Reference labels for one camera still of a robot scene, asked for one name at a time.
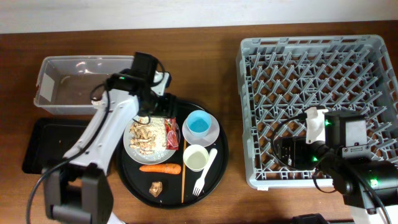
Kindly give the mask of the pink saucer bowl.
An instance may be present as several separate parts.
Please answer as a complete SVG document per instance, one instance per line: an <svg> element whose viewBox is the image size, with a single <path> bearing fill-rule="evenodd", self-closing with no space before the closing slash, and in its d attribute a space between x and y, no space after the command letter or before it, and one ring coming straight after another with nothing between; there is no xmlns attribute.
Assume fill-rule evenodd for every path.
<svg viewBox="0 0 398 224"><path fill-rule="evenodd" d="M189 144L191 144L191 145L198 144L203 147L207 147L207 146L210 146L213 143L215 143L215 141L218 139L218 136L220 134L220 126L219 126L217 119L213 115L210 115L210 118L211 118L211 126L209 129L209 132L207 133L207 135L205 137L203 137L201 139L196 138L189 131L188 126L187 126L187 121L183 122L182 133L183 133L185 140Z"/></svg>

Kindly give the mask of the white plastic fork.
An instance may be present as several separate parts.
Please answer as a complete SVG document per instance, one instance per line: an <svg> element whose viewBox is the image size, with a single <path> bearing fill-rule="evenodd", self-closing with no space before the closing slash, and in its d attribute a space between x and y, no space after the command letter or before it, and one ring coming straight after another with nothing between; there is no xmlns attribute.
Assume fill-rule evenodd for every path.
<svg viewBox="0 0 398 224"><path fill-rule="evenodd" d="M208 162L204 166L204 169L203 169L203 172L201 173L200 178L195 182L195 186L193 188L194 196L198 197L200 195L201 191L203 190L204 185L205 185L205 177L206 177L213 161L215 160L217 153L218 153L218 150L216 148L211 149L211 151L209 153Z"/></svg>

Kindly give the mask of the wooden chopstick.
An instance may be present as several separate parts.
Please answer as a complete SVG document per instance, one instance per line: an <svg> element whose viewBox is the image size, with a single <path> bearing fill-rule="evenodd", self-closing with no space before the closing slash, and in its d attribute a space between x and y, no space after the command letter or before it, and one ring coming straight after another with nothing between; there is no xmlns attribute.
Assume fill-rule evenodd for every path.
<svg viewBox="0 0 398 224"><path fill-rule="evenodd" d="M183 153L185 152L186 148L187 148L187 142L186 142L186 139L184 139L184 142L183 142ZM182 166L181 203L183 204L184 203L184 198L185 198L185 174L186 174L186 165L185 165L184 161L183 161L182 165L183 166Z"/></svg>

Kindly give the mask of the cream cup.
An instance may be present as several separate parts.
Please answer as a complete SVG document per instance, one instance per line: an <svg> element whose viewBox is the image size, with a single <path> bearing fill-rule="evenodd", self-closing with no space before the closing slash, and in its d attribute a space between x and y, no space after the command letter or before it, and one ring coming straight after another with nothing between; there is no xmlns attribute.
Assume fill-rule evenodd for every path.
<svg viewBox="0 0 398 224"><path fill-rule="evenodd" d="M202 171L209 159L207 149L201 145L190 145L184 150L183 162L192 171Z"/></svg>

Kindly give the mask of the red snack wrapper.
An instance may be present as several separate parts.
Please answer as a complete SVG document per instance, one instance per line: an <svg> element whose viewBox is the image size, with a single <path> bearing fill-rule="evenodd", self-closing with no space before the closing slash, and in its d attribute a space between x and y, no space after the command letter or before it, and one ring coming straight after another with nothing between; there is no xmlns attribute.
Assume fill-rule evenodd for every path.
<svg viewBox="0 0 398 224"><path fill-rule="evenodd" d="M165 119L166 149L177 150L179 147L178 124L175 118Z"/></svg>

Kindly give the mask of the blue cup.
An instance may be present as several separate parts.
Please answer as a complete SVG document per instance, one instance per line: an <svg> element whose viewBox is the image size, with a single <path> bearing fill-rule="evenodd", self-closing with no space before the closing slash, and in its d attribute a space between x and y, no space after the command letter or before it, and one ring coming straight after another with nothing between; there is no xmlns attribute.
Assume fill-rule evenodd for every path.
<svg viewBox="0 0 398 224"><path fill-rule="evenodd" d="M187 128L195 138L205 137L211 127L211 117L203 110L195 110L187 117Z"/></svg>

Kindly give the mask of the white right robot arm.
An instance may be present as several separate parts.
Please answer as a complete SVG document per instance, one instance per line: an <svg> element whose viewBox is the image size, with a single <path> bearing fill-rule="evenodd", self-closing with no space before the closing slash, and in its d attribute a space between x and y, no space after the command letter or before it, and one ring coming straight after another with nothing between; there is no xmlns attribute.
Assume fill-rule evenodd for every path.
<svg viewBox="0 0 398 224"><path fill-rule="evenodd" d="M372 159L364 115L307 108L278 124L270 145L283 166L331 177L355 223L397 223L397 167Z"/></svg>

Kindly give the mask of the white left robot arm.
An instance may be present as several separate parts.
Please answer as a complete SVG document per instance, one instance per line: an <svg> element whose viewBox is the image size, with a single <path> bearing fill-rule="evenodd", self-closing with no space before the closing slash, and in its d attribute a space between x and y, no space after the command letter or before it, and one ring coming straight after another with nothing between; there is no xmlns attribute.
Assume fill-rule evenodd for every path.
<svg viewBox="0 0 398 224"><path fill-rule="evenodd" d="M106 177L109 163L128 123L137 116L175 116L171 82L161 62L137 52L132 65L113 73L99 87L99 108L85 131L63 156L44 171L45 214L61 223L120 223Z"/></svg>

